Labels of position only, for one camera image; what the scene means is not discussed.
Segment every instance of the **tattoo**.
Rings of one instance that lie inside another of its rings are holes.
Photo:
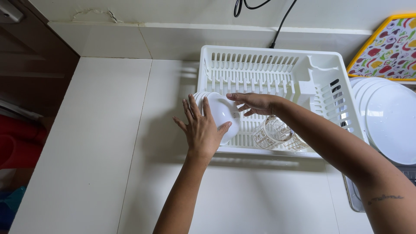
[[[373,202],[375,202],[375,201],[382,201],[382,200],[387,199],[387,198],[402,199],[404,197],[402,197],[400,195],[399,196],[393,196],[393,195],[386,196],[386,195],[383,194],[381,197],[372,198],[371,201],[373,201]]]

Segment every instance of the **white countertop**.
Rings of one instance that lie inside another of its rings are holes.
[[[198,67],[82,57],[10,233],[151,233],[185,157],[172,116],[185,119]],[[216,154],[190,233],[372,230],[322,159]]]

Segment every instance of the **vegetable print cutting board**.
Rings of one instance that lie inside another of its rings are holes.
[[[349,76],[416,80],[416,14],[389,17],[349,64]]]

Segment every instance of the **hand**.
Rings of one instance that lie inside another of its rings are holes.
[[[238,109],[243,111],[250,109],[244,113],[244,116],[250,116],[252,114],[258,115],[273,115],[275,114],[275,104],[278,97],[268,94],[257,93],[228,93],[227,98],[235,101],[236,105],[244,104]]]
[[[203,99],[205,116],[201,115],[193,95],[190,94],[188,97],[191,108],[186,99],[182,101],[188,124],[184,124],[178,117],[173,117],[173,120],[185,132],[189,146],[188,156],[206,159],[209,162],[232,123],[226,122],[217,129],[207,97]]]

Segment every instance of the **white plastic dish rack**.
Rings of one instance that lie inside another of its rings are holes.
[[[344,62],[336,52],[205,45],[201,49],[197,91],[285,97],[368,143]],[[243,113],[240,131],[217,152],[321,158],[310,147],[298,152],[259,148],[253,130],[267,116],[244,117]]]

